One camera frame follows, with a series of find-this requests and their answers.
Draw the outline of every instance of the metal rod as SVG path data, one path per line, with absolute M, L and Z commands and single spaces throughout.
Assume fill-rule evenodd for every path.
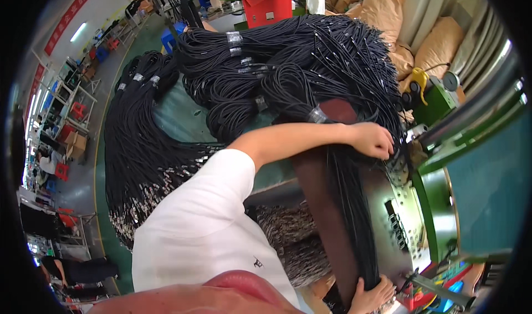
M 416 276 L 412 278 L 412 283 L 417 284 L 423 287 L 424 289 L 429 290 L 444 299 L 449 299 L 453 301 L 455 304 L 459 306 L 463 306 L 463 308 L 466 310 L 471 308 L 471 306 L 473 305 L 476 299 L 476 297 L 468 297 L 461 293 L 455 293 L 453 291 L 449 291 L 448 289 L 445 289 L 441 286 L 434 284 L 433 281 L 421 275 L 416 274 Z
M 441 144 L 471 125 L 508 91 L 508 87 L 518 78 L 518 57 L 514 50 L 500 61 L 499 70 L 481 92 L 469 98 L 462 106 L 455 109 L 429 131 L 419 137 L 422 147 Z

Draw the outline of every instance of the person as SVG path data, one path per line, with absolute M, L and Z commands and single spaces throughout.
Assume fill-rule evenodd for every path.
M 55 256 L 44 256 L 37 267 L 44 274 L 48 283 L 50 275 L 62 281 L 63 286 L 74 286 L 77 283 L 98 283 L 107 277 L 118 278 L 118 266 L 107 257 L 88 261 L 62 259 Z
M 39 162 L 39 167 L 42 171 L 48 174 L 55 174 L 55 168 L 57 163 L 63 163 L 63 156 L 55 150 L 52 150 L 52 153 L 49 157 L 46 152 L 38 150 L 36 154 L 37 162 Z
M 393 153 L 390 133 L 375 123 L 268 126 L 215 153 L 136 230 L 136 293 L 104 301 L 91 314 L 301 313 L 276 251 L 244 214 L 243 201 L 263 165 L 336 143 L 382 160 Z M 394 293 L 385 276 L 370 291 L 360 279 L 349 314 L 371 312 Z

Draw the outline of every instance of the red banner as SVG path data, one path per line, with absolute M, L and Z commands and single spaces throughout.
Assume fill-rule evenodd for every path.
M 55 48 L 55 45 L 57 44 L 57 41 L 59 40 L 59 37 L 63 34 L 63 31 L 68 26 L 69 22 L 72 20 L 72 18 L 76 15 L 76 13 L 79 11 L 81 7 L 87 2 L 87 0 L 74 0 L 72 5 L 70 5 L 69 9 L 66 10 L 66 13 L 63 15 L 61 20 L 59 21 L 59 24 L 57 27 L 55 27 L 54 32 L 52 33 L 52 36 L 48 40 L 48 43 L 44 47 L 44 52 L 46 52 L 47 55 L 51 55 L 52 51 Z
M 34 81 L 31 84 L 31 90 L 30 90 L 30 98 L 28 99 L 28 109 L 31 106 L 31 97 L 37 93 L 37 88 L 39 88 L 39 81 L 43 77 L 44 72 L 44 66 L 39 64 L 37 66 L 37 71 L 35 72 Z

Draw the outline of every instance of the red box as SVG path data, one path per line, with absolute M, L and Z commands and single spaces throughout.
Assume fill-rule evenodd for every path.
M 242 0 L 242 5 L 249 28 L 292 17 L 292 0 Z

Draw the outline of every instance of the logo on shirt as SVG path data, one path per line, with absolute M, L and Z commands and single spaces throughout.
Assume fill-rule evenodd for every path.
M 255 258 L 255 263 L 253 264 L 253 266 L 257 267 L 257 268 L 262 268 L 264 267 L 264 265 L 261 263 L 261 261 L 259 261 L 258 258 L 256 258 L 255 256 L 253 256 Z

